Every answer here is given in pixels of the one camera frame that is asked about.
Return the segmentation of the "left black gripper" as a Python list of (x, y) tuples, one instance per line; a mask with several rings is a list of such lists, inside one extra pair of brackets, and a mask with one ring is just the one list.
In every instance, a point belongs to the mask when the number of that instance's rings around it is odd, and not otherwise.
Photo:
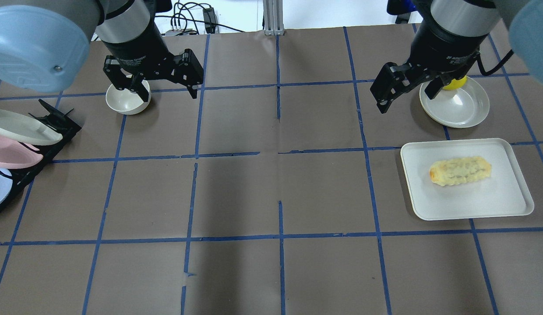
[[(148, 102), (150, 92), (143, 80), (168, 80), (181, 84), (193, 99), (204, 82), (204, 69), (191, 49), (174, 56), (168, 50), (155, 23), (136, 38), (127, 42), (108, 42), (101, 38), (111, 56), (105, 57), (103, 72), (119, 90), (135, 92), (143, 102)], [(129, 72), (127, 77), (123, 70)]]

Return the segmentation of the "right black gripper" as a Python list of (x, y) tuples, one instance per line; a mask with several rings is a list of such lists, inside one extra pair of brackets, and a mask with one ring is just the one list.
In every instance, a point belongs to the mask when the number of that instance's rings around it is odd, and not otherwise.
[(385, 63), (370, 87), (376, 106), (385, 114), (392, 102), (428, 78), (424, 93), (435, 98), (453, 79), (473, 66), (480, 37), (456, 35), (437, 22), (424, 20), (414, 36), (407, 63)]

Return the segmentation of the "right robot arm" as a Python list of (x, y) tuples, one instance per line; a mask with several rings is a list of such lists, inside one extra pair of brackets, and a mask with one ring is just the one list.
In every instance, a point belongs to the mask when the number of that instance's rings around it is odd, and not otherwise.
[(513, 55), (543, 84), (543, 0), (414, 0), (423, 18), (405, 63), (382, 66), (370, 91), (381, 113), (400, 95), (427, 83), (428, 98), (466, 76), (480, 61), (480, 44), (498, 22)]

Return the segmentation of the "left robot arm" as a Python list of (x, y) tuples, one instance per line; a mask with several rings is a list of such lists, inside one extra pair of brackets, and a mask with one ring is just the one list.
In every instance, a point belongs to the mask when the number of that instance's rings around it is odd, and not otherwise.
[(154, 22), (166, 0), (0, 0), (0, 80), (37, 92), (63, 91), (84, 65), (96, 34), (110, 51), (103, 72), (118, 90), (147, 101), (144, 81), (204, 82), (195, 53), (173, 55)]

